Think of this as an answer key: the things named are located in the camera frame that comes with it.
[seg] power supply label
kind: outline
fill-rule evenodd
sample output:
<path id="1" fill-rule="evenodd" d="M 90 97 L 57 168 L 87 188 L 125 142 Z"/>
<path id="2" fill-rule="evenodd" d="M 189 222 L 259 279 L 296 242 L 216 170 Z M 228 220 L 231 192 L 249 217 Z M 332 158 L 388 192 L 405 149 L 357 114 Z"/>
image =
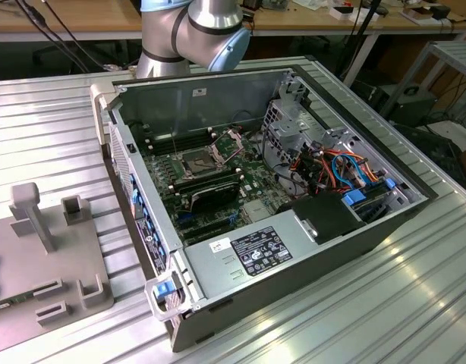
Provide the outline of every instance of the power supply label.
<path id="1" fill-rule="evenodd" d="M 233 240 L 231 245 L 252 277 L 292 259 L 272 226 Z"/>

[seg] circuit board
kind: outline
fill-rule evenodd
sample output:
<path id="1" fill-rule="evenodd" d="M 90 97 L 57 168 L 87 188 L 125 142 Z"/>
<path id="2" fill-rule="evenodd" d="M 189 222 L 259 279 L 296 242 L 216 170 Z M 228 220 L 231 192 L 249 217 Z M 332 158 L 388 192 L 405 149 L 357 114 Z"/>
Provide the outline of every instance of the circuit board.
<path id="1" fill-rule="evenodd" d="M 248 140 L 237 133 L 234 137 L 236 139 L 228 135 L 218 138 L 214 143 L 216 151 L 210 146 L 202 146 L 167 155 L 144 153 L 143 159 L 150 176 L 185 245 L 267 218 L 274 215 L 279 206 L 291 201 L 274 174 L 258 158 L 257 141 Z M 222 159 L 224 163 L 218 162 L 218 159 Z M 233 182 L 237 184 L 237 188 L 239 184 L 238 195 L 224 204 L 219 203 L 214 209 L 192 212 L 185 207 L 189 195 L 171 191 L 173 184 L 227 174 L 232 170 L 241 170 L 241 178 Z M 207 190 L 209 185 L 205 183 L 201 189 Z"/>

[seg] blue cable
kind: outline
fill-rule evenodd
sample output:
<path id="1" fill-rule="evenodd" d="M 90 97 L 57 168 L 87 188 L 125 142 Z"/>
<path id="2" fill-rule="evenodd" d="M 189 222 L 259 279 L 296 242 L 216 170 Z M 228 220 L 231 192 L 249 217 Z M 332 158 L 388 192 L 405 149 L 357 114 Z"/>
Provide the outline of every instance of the blue cable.
<path id="1" fill-rule="evenodd" d="M 371 184 L 371 180 L 368 178 L 368 176 L 361 170 L 360 166 L 358 165 L 356 159 L 354 159 L 353 157 L 351 157 L 350 155 L 346 155 L 346 154 L 340 154 L 340 155 L 337 155 L 336 157 L 334 157 L 332 159 L 332 171 L 334 172 L 334 175 L 336 178 L 338 178 L 338 180 L 340 180 L 341 182 L 347 184 L 352 190 L 354 189 L 354 186 L 353 184 L 349 181 L 349 180 L 345 180 L 343 178 L 341 178 L 341 176 L 339 176 L 338 174 L 338 169 L 336 167 L 336 159 L 338 157 L 344 157 L 346 158 L 347 160 L 349 160 L 352 165 L 354 167 L 356 167 L 356 170 L 358 172 L 358 174 L 360 175 L 361 179 L 364 181 L 364 183 L 366 184 Z"/>
<path id="2" fill-rule="evenodd" d="M 357 172 L 360 174 L 360 177 L 364 180 L 364 183 L 366 184 L 371 184 L 371 180 L 369 177 L 363 172 L 363 170 L 360 168 L 359 164 L 357 163 L 357 160 L 351 157 L 350 155 L 346 154 L 341 154 L 343 157 L 346 157 L 349 159 L 349 161 L 356 167 Z"/>
<path id="3" fill-rule="evenodd" d="M 332 163 L 331 163 L 332 172 L 334 172 L 334 175 L 336 178 L 338 178 L 338 180 L 340 180 L 344 184 L 347 184 L 353 190 L 354 189 L 353 184 L 349 180 L 345 180 L 344 178 L 342 178 L 338 173 L 338 169 L 336 167 L 336 159 L 340 156 L 341 155 L 337 155 L 336 157 L 332 159 Z"/>

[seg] slotted aluminum surface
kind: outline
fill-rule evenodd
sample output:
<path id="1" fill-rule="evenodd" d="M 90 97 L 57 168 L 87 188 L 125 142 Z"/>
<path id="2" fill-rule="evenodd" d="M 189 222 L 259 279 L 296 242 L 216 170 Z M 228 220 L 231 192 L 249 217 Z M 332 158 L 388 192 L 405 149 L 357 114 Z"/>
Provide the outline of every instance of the slotted aluminum surface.
<path id="1" fill-rule="evenodd" d="M 91 199 L 115 305 L 0 353 L 0 362 L 466 362 L 466 192 L 316 62 L 300 64 L 439 195 L 373 252 L 208 341 L 172 353 L 96 141 L 89 86 L 127 73 L 0 82 L 0 218 L 12 183 L 34 180 L 42 205 Z M 194 68 L 193 72 L 202 71 Z M 320 102 L 317 114 L 337 122 Z"/>
<path id="2" fill-rule="evenodd" d="M 434 42 L 429 50 L 466 76 L 466 42 Z"/>

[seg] gray metal shelf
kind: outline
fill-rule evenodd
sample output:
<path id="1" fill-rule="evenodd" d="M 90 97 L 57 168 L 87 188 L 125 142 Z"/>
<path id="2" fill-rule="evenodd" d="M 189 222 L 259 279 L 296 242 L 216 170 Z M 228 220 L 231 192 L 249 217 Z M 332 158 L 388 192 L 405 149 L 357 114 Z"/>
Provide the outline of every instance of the gray metal shelf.
<path id="1" fill-rule="evenodd" d="M 410 82 L 414 79 L 417 72 L 422 68 L 425 61 L 430 55 L 436 56 L 439 61 L 428 73 L 426 78 L 423 80 L 421 86 L 429 89 L 435 80 L 437 74 L 442 70 L 444 65 L 453 67 L 459 73 L 466 76 L 466 41 L 464 42 L 428 42 L 422 49 L 422 52 L 418 55 L 415 62 L 408 69 L 401 82 L 397 85 L 394 93 L 386 101 L 380 115 L 384 118 L 387 117 L 393 106 L 397 102 L 398 98 L 407 89 Z M 466 103 L 459 109 L 456 117 L 466 111 Z"/>

